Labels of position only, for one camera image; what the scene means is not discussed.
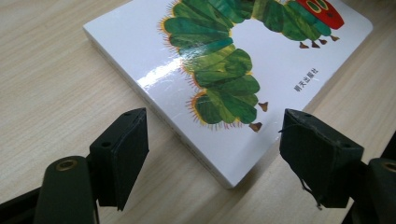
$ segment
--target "caterpillar illustration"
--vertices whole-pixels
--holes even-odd
[[[166,41],[177,50],[183,70],[191,75],[199,92],[191,99],[191,110],[203,124],[224,127],[249,124],[257,132],[261,123],[256,105],[267,110],[256,96],[259,82],[251,74],[250,56],[237,49],[231,29],[244,20],[261,21],[273,32],[290,40],[309,39],[319,48],[344,22],[325,0],[178,0],[171,6],[172,16],[161,22]]]

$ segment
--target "wood grain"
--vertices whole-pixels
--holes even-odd
[[[126,2],[0,2],[0,203],[39,187],[51,162],[86,156],[122,112],[147,106],[82,31]],[[364,146],[368,161],[396,130],[396,2],[346,3],[374,30],[305,111]],[[319,211],[277,144],[227,190],[150,109],[148,138],[125,210],[100,208],[102,223],[340,223],[347,213]]]

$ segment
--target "white book cover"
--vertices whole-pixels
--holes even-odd
[[[372,24],[339,0],[134,0],[84,30],[233,188]]]

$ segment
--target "wooden table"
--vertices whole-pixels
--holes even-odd
[[[119,114],[147,105],[82,31],[126,2],[0,1],[0,203],[39,187],[53,161],[86,156]],[[305,111],[364,146],[367,162],[396,130],[396,2],[346,3],[374,30]],[[102,223],[340,223],[347,213],[319,211],[277,144],[227,190],[150,109],[148,134],[125,210],[100,208]]]

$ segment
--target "table surface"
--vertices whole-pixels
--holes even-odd
[[[82,25],[127,1],[0,1],[0,203],[39,187],[46,167],[87,156],[121,113],[147,106]],[[396,130],[396,1],[346,0],[374,30],[304,110],[379,157]],[[123,212],[102,223],[340,223],[319,211],[275,144],[224,189],[148,109],[150,153]]]

